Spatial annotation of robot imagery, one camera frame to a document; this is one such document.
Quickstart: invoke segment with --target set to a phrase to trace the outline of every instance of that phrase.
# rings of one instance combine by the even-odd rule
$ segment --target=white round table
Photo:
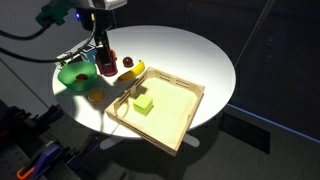
[[[58,69],[52,79],[53,93],[62,109],[88,128],[124,138],[140,138],[104,112],[123,90],[129,88],[130,83],[115,83],[118,76],[129,70],[122,64],[126,56],[131,57],[135,65],[143,60],[146,68],[154,67],[205,86],[203,99],[189,129],[212,119],[233,94],[236,77],[230,59],[218,46],[197,34],[163,26],[131,26],[110,30],[108,37],[118,58],[118,73],[112,77],[99,76],[97,87],[104,90],[105,103],[92,105],[86,92],[66,89],[57,79]],[[75,51],[81,44],[70,51]]]

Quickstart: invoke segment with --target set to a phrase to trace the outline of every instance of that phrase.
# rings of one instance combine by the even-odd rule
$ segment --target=wooden tray
[[[200,104],[205,87],[148,68],[131,88],[106,109],[107,115],[175,156]],[[154,107],[147,116],[136,112],[133,101],[145,94]]]

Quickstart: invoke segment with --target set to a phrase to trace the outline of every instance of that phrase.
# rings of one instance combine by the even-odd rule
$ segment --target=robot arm
[[[125,4],[127,0],[51,0],[42,7],[36,20],[42,27],[53,23],[60,26],[64,23],[63,17],[72,8],[110,11]]]
[[[127,0],[69,0],[77,8],[113,10],[127,4]]]

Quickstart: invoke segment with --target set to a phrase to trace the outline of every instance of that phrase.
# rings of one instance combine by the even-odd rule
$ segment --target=gray floor
[[[200,140],[200,146],[183,143],[176,157],[146,141],[125,140],[108,150],[97,149],[85,165],[99,180],[319,179],[320,144],[240,111],[225,111],[269,131],[270,154],[220,131],[220,120],[213,119],[189,132]],[[91,132],[66,116],[50,131],[70,147],[79,147]]]

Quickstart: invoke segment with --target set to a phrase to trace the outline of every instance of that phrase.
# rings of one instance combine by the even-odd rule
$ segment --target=black cable
[[[14,40],[20,40],[20,41],[28,41],[28,40],[31,40],[31,39],[34,39],[38,36],[40,36],[41,34],[43,34],[48,28],[48,26],[44,26],[42,27],[38,32],[30,35],[30,36],[16,36],[16,35],[13,35],[13,34],[9,34],[7,32],[4,32],[2,30],[0,30],[0,36],[4,36],[6,38],[10,38],[10,39],[14,39]]]
[[[61,59],[57,58],[57,59],[43,60],[43,59],[29,58],[29,57],[21,56],[19,54],[15,54],[15,53],[10,52],[10,51],[8,51],[6,49],[3,49],[1,47],[0,47],[0,52],[3,53],[3,54],[6,54],[8,56],[17,58],[18,60],[23,60],[23,61],[27,61],[27,62],[33,62],[33,63],[55,63],[55,62],[60,62],[60,61],[64,61],[64,60],[70,59],[73,56],[79,54],[90,43],[90,41],[94,37],[95,32],[96,32],[96,20],[95,20],[94,14],[92,14],[92,21],[93,21],[93,30],[91,32],[91,35],[90,35],[89,39],[87,39],[87,41],[80,48],[78,48],[77,51],[75,51],[74,53],[72,53],[70,55],[67,55],[67,56],[65,56],[65,57],[63,57]]]
[[[252,42],[253,37],[256,35],[257,31],[259,31],[259,29],[261,28],[262,24],[264,23],[264,21],[266,20],[267,16],[269,15],[273,5],[275,4],[277,0],[268,0],[268,2],[266,2],[265,6],[263,7],[254,27],[252,28],[252,31],[249,35],[249,38],[247,39],[245,45],[243,46],[240,55],[237,59],[237,61],[234,63],[234,67],[237,67],[237,65],[239,64],[240,59],[242,58],[243,54],[247,51],[249,44]]]

